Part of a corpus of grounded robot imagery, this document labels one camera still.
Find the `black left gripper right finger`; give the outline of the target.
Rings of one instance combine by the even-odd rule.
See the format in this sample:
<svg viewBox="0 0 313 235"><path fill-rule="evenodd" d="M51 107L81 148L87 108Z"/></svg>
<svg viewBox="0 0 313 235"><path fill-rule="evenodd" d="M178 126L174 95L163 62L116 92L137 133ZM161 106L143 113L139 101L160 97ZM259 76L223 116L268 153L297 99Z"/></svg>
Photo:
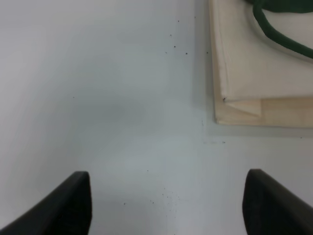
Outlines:
<svg viewBox="0 0 313 235"><path fill-rule="evenodd" d="M311 235L313 208L261 169L250 169L242 212L248 235Z"/></svg>

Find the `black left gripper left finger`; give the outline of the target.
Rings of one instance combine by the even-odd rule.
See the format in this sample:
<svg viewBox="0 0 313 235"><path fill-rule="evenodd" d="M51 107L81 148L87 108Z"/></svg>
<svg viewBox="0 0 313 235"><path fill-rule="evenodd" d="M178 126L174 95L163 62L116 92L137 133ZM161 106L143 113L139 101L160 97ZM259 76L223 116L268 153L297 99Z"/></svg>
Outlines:
<svg viewBox="0 0 313 235"><path fill-rule="evenodd" d="M89 173L76 171L0 230L2 235L87 235L92 220Z"/></svg>

